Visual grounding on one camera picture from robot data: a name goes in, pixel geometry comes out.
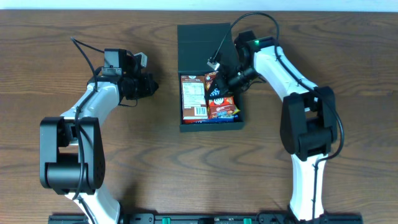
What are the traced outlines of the Hello Panda biscuit box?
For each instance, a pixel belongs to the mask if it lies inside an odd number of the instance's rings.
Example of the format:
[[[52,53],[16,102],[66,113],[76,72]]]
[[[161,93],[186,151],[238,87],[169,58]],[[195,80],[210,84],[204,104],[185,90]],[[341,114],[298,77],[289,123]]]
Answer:
[[[208,100],[208,118],[234,115],[234,98],[232,96]]]

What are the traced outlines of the yellow snack bag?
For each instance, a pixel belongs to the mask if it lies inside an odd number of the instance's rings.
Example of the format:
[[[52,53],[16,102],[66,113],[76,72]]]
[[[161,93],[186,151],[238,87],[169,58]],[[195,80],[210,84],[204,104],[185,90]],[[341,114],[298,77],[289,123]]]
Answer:
[[[240,112],[240,109],[236,105],[234,105],[233,114],[238,114],[239,112]]]

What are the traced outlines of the brown drink carton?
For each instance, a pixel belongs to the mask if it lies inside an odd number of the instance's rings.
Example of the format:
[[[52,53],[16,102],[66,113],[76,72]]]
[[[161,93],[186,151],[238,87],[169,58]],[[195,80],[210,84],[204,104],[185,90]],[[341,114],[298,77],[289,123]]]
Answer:
[[[207,119],[204,76],[182,75],[180,81],[183,120]]]

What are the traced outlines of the black gift box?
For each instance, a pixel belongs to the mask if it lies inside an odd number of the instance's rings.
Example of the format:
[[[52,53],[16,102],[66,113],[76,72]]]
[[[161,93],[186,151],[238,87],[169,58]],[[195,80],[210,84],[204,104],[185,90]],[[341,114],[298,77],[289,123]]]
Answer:
[[[220,47],[221,64],[233,68],[238,65],[238,56],[232,41],[229,23],[178,25],[178,76],[203,76],[211,72],[208,59]],[[238,118],[229,123],[192,123],[180,122],[180,132],[226,131],[243,129],[244,99],[235,94],[234,101],[241,110]]]

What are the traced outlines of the red Hacks candy bag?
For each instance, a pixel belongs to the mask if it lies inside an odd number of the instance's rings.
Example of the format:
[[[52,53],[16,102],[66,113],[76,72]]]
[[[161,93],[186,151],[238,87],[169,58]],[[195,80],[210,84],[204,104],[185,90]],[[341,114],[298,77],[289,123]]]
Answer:
[[[199,122],[199,119],[183,119],[182,124],[193,124]]]

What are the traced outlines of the blue cookie packet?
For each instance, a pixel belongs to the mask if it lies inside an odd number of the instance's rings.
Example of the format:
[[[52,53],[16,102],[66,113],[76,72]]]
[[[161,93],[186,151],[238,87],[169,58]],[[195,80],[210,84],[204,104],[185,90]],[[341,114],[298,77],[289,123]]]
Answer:
[[[198,121],[194,121],[193,123],[194,124],[233,123],[238,118],[239,118],[239,116],[237,114],[235,114],[235,115],[226,115],[226,116],[221,116],[221,117],[211,118],[211,119],[198,120]]]

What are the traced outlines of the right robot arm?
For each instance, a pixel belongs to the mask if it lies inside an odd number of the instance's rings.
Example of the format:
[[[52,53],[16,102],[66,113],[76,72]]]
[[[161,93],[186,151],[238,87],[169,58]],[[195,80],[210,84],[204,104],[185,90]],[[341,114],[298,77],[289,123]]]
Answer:
[[[253,31],[242,32],[234,46],[238,65],[222,63],[219,50],[208,59],[208,66],[217,72],[210,88],[227,96],[255,78],[270,84],[282,101],[280,138],[293,167],[292,198],[284,222],[330,221],[322,204],[323,171],[334,157],[331,145],[344,137],[333,90],[305,78],[289,62],[277,37],[257,38]]]

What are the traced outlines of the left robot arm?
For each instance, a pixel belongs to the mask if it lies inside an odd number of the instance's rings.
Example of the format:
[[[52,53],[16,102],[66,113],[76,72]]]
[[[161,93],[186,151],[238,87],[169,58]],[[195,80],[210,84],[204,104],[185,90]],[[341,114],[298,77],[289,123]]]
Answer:
[[[144,71],[144,53],[104,49],[103,54],[104,64],[92,70],[82,97],[60,116],[40,122],[40,183],[75,202],[85,223],[119,223],[123,217],[104,184],[101,125],[123,99],[151,96],[159,87]]]

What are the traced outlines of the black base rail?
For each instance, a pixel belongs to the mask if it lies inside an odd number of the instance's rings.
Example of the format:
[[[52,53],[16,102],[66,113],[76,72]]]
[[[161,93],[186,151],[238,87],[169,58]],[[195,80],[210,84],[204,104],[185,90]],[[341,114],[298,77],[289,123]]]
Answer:
[[[260,213],[258,215],[154,215],[137,213],[121,218],[120,224],[289,224],[298,223],[287,213]],[[317,224],[363,224],[361,215],[330,214],[312,221]]]

